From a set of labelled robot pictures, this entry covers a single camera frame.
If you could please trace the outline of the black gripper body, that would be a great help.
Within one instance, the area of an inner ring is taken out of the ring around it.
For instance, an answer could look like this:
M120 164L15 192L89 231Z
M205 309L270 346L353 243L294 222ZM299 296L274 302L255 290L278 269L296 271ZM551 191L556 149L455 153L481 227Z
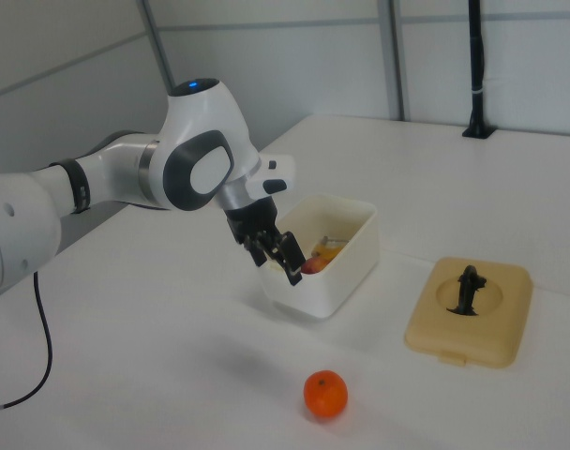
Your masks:
M225 215L235 242L243 245L258 233L271 238L279 234L276 226L278 210L272 197L265 197L239 209L226 210Z

